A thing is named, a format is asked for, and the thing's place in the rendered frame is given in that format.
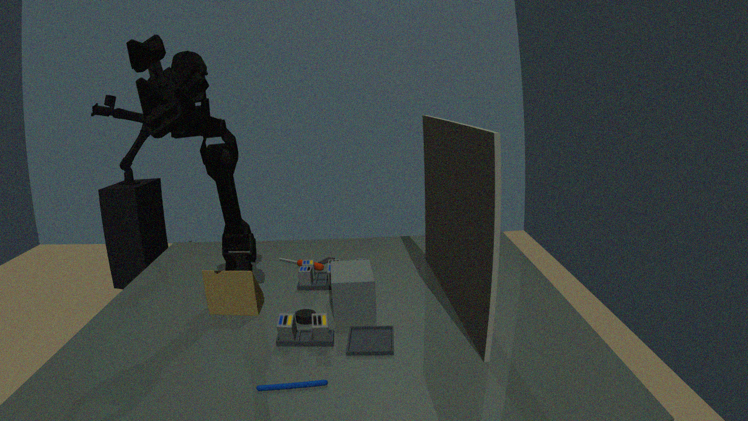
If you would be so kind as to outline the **orange-handled screwdriver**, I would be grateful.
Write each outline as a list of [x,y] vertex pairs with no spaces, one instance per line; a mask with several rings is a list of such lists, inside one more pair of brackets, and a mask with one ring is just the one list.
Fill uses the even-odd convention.
[[[294,261],[294,260],[287,260],[287,259],[284,259],[284,258],[279,258],[279,260],[296,262],[298,266],[300,266],[300,267],[302,266],[302,260]],[[323,269],[324,269],[324,266],[323,266],[322,263],[314,262],[314,270],[323,270]]]

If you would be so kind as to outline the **blue rod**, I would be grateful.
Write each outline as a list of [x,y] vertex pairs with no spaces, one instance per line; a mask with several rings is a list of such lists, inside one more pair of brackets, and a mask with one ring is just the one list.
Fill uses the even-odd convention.
[[273,384],[273,385],[259,385],[257,386],[258,391],[264,390],[279,390],[279,389],[296,389],[306,387],[317,387],[322,385],[328,385],[328,380],[316,380],[316,381],[305,381],[305,382],[294,382],[286,384]]

